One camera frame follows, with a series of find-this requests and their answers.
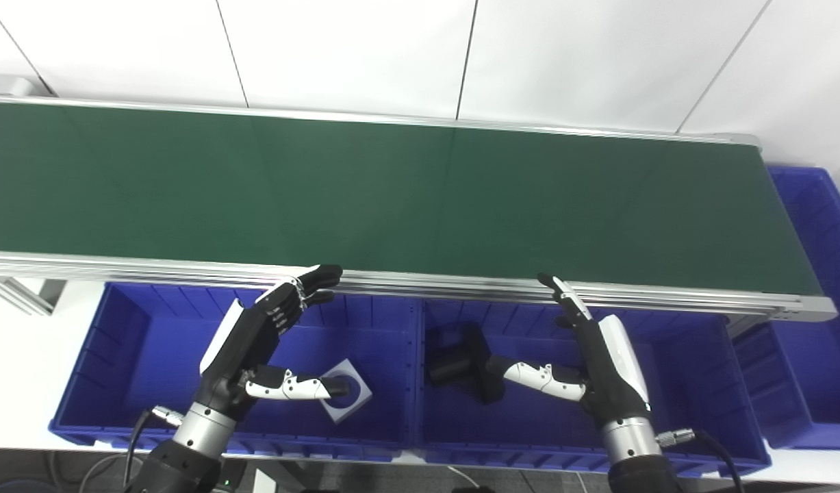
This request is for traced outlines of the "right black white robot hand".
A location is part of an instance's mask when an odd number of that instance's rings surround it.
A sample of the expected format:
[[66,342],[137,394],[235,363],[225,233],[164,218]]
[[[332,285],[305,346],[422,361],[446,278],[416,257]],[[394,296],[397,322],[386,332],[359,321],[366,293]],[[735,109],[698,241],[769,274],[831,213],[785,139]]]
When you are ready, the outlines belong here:
[[545,395],[579,403],[598,428],[627,419],[649,419],[647,383],[619,316],[595,318],[569,283],[546,273],[537,278],[551,289],[552,299],[560,306],[555,324],[571,331],[583,368],[491,355],[487,371]]

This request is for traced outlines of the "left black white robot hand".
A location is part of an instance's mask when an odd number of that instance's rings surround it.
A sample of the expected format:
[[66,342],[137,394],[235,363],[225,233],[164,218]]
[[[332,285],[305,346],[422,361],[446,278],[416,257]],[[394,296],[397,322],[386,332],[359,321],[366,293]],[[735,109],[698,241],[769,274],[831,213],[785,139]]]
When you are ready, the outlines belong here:
[[334,299],[344,269],[335,264],[310,266],[286,277],[250,306],[236,299],[201,362],[201,382],[192,411],[218,414],[238,423],[257,400],[320,401],[350,394],[345,377],[314,377],[270,365],[280,337],[307,309]]

